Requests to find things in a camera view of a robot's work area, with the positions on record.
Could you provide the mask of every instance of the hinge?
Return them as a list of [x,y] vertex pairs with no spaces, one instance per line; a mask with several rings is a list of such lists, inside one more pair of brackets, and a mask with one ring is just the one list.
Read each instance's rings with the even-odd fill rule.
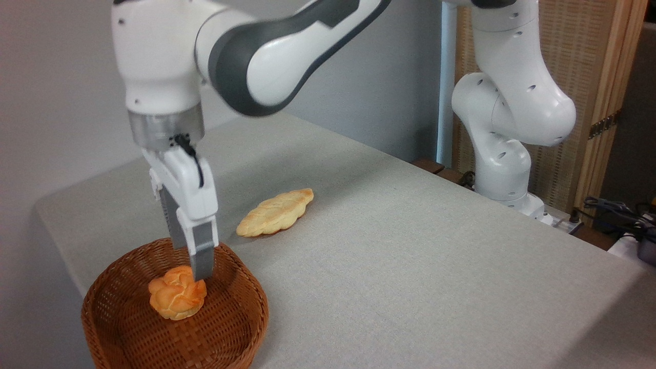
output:
[[619,121],[620,118],[620,113],[622,110],[618,110],[614,113],[612,113],[610,116],[598,121],[597,123],[593,124],[590,127],[590,134],[588,136],[588,140],[593,139],[594,137],[597,137],[598,135],[601,135],[603,132],[608,131],[616,125]]

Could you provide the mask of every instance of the bread roll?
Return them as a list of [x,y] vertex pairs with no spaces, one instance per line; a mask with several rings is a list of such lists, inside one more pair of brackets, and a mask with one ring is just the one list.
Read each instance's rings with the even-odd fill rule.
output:
[[161,278],[148,284],[150,306],[162,317],[181,320],[196,313],[203,306],[207,288],[204,280],[194,282],[192,268],[183,265],[169,270]]
[[305,188],[265,200],[241,221],[237,227],[237,234],[243,237],[257,237],[287,229],[305,214],[306,206],[313,199],[312,189]]

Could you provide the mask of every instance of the wicker basket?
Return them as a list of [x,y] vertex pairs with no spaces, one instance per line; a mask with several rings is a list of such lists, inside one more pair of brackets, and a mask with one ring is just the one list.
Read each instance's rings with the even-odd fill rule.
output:
[[171,239],[143,245],[112,263],[82,306],[87,344],[98,368],[248,368],[262,344],[269,310],[257,279],[226,245],[215,248],[207,297],[190,318],[162,318],[148,282],[188,265]]

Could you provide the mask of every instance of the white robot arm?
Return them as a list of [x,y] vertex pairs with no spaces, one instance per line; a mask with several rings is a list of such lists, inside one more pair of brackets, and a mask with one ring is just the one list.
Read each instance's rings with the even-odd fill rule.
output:
[[[288,18],[262,22],[211,0],[114,0],[114,47],[133,138],[151,165],[173,245],[187,246],[197,280],[212,274],[218,245],[214,179],[194,149],[205,134],[201,81],[242,114],[276,113],[389,2],[314,0]],[[519,206],[528,198],[530,158],[507,137],[564,140],[573,103],[542,61],[537,0],[452,3],[474,8],[484,72],[463,78],[453,96],[476,149],[476,190]]]
[[196,280],[212,275],[218,202],[207,161],[201,80],[249,116],[280,111],[310,74],[390,0],[315,0],[259,22],[211,0],[114,0],[112,33],[134,141],[151,166],[175,248]]
[[472,27],[483,73],[456,84],[452,105],[474,145],[476,192],[550,224],[542,200],[527,191],[531,158],[521,142],[561,143],[574,127],[576,109],[544,65],[538,1],[474,7]]

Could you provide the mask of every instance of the gray gripper finger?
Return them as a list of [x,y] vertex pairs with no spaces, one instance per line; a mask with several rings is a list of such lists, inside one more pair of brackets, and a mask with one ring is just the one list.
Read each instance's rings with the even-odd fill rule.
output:
[[209,278],[214,268],[214,241],[212,238],[212,223],[194,227],[196,254],[189,255],[194,272],[194,280]]
[[169,235],[171,235],[173,248],[180,249],[187,246],[182,226],[180,226],[180,222],[176,215],[176,211],[180,206],[164,186],[159,191],[159,201],[161,202],[162,210],[164,211],[164,218],[166,219],[166,226],[169,228]]

